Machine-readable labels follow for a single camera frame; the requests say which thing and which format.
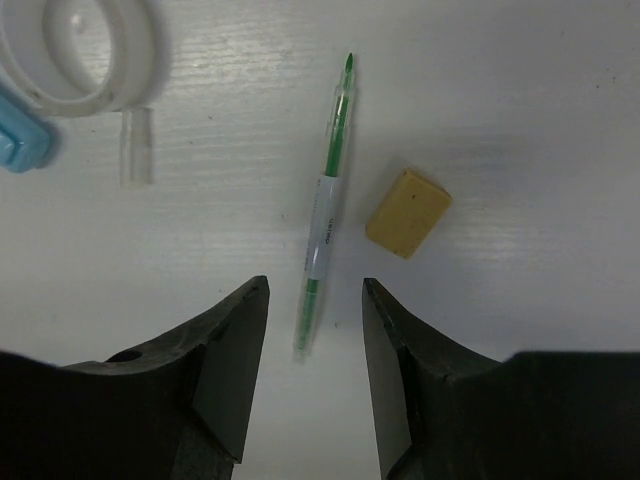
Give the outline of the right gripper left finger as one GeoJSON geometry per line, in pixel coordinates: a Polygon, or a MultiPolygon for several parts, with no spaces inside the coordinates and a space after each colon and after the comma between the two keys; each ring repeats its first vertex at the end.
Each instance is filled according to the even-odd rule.
{"type": "Polygon", "coordinates": [[[228,479],[242,460],[270,290],[257,276],[103,362],[1,356],[5,479],[228,479]]]}

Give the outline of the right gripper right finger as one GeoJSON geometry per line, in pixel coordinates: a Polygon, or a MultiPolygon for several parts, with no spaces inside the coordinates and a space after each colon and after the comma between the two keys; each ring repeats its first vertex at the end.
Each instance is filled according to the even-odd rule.
{"type": "Polygon", "coordinates": [[[495,361],[429,326],[377,280],[362,315],[385,479],[635,479],[639,356],[495,361]]]}

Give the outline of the green pen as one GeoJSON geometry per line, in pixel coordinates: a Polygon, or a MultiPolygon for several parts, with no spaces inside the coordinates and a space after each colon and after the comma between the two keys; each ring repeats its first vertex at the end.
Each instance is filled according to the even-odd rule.
{"type": "Polygon", "coordinates": [[[355,91],[355,55],[347,55],[336,86],[331,119],[328,123],[328,151],[322,174],[318,177],[296,329],[293,358],[303,362],[311,353],[322,309],[322,288],[330,262],[334,230],[341,200],[341,169],[347,155],[350,113],[355,91]]]}

